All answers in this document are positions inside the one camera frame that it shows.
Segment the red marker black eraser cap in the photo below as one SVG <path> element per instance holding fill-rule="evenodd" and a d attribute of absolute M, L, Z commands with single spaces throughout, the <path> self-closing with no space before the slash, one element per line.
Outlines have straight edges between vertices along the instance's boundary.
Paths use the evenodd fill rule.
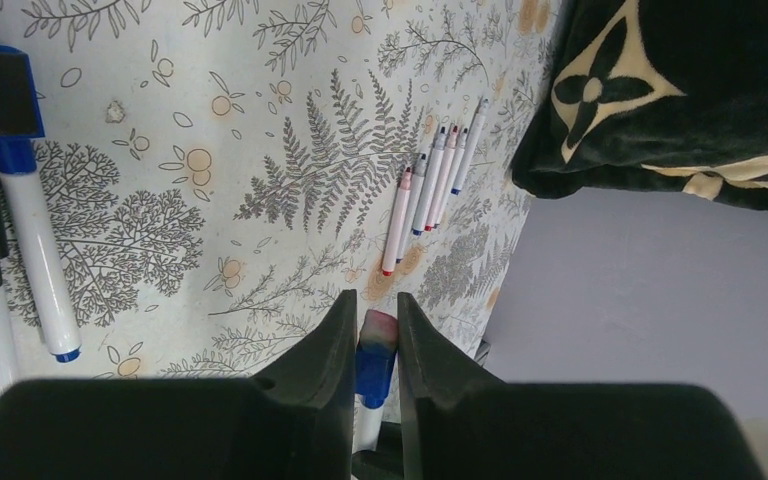
<path fill-rule="evenodd" d="M 395 270 L 397 251 L 401 239 L 404 218 L 410 195 L 412 168 L 407 167 L 400 179 L 387 232 L 381 270 L 384 276 L 391 276 Z"/>

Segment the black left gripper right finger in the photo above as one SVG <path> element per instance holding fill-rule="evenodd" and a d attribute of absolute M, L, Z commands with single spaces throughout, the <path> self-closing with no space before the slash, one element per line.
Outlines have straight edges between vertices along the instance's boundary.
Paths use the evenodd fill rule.
<path fill-rule="evenodd" d="M 398 297 L 408 479 L 759 479 L 729 409 L 688 384 L 507 383 Z"/>

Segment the white marker body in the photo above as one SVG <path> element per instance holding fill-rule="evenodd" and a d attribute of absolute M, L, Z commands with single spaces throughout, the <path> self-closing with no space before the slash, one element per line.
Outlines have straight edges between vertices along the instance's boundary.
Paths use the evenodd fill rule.
<path fill-rule="evenodd" d="M 459 164 L 454 184 L 450 190 L 450 192 L 454 195 L 459 195 L 464 188 L 470 165 L 472 163 L 484 126 L 486 125 L 489 109 L 490 100 L 488 98 L 483 98 L 476 109 L 471 126 L 469 128 L 466 144 L 464 147 L 464 155 Z"/>

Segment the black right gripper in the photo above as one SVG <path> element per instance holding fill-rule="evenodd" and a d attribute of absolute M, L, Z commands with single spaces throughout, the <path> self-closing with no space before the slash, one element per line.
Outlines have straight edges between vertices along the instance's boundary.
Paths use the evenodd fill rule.
<path fill-rule="evenodd" d="M 401 425 L 383 423 L 377 446 L 352 454 L 351 473 L 360 480 L 403 480 Z"/>

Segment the blue marker black eraser cap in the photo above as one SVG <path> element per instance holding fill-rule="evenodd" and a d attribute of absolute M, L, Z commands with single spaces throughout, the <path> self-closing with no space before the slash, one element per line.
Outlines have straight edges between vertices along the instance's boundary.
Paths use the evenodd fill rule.
<path fill-rule="evenodd" d="M 43 338 L 57 362 L 69 363 L 82 340 L 33 150 L 44 136 L 30 58 L 0 45 L 0 182 Z"/>

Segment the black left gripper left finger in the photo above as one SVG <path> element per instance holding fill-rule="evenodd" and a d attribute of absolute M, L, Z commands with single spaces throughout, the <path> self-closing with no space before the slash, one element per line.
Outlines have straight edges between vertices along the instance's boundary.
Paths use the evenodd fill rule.
<path fill-rule="evenodd" d="M 0 397 L 0 479 L 347 479 L 357 294 L 248 378 L 33 380 Z"/>

